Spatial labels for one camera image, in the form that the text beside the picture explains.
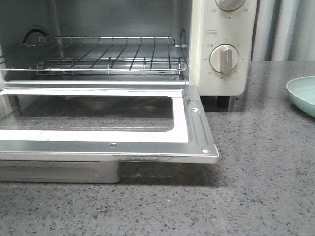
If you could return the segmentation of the lower timer knob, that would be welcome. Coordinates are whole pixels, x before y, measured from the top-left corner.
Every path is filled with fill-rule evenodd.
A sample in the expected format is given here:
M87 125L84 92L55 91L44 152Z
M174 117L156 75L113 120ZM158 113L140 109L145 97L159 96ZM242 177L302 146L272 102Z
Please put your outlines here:
M238 63L238 51L231 45L217 46L209 56L210 66L218 73L229 75Z

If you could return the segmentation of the glass oven door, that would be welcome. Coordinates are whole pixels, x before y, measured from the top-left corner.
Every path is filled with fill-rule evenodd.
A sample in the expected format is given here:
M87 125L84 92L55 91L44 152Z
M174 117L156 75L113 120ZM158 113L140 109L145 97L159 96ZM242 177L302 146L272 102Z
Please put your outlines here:
M192 85L12 85L0 91L2 181L116 183L120 162L218 161Z

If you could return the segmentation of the grey curtain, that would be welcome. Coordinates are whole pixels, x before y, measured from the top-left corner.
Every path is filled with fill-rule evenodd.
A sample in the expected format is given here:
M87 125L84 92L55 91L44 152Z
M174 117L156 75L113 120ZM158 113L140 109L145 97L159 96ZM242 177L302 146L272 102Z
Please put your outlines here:
M252 61L314 61L315 2L259 0Z

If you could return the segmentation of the cream white toaster oven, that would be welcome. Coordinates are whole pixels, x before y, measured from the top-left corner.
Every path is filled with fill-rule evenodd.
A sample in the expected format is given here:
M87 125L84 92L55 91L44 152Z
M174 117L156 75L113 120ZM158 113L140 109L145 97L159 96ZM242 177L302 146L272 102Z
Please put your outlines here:
M0 70L0 89L12 85L192 85L202 96L235 96L245 89L257 1L235 11L215 0L3 0L0 55L41 36L162 37L184 48L189 69L180 75L39 75ZM229 75L209 63L219 45L233 46L238 63Z

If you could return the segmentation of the upper temperature knob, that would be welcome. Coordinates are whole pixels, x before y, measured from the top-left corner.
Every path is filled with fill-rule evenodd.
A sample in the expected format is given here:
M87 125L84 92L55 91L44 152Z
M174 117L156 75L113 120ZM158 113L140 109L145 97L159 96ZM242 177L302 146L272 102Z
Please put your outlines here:
M244 4L245 0L215 0L215 2L223 11L235 11Z

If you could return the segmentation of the light green plate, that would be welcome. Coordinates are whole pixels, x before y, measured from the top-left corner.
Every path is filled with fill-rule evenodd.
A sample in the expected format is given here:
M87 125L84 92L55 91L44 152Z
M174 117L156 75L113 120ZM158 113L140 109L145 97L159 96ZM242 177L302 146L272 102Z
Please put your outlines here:
M306 114L315 117L315 77L299 77L286 84L289 99Z

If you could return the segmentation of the black right oven foot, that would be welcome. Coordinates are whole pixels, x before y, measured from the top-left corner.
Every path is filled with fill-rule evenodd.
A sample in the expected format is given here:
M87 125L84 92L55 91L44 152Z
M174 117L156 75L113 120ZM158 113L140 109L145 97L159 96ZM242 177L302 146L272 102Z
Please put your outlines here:
M230 96L217 96L216 106L221 109L227 109L230 103Z

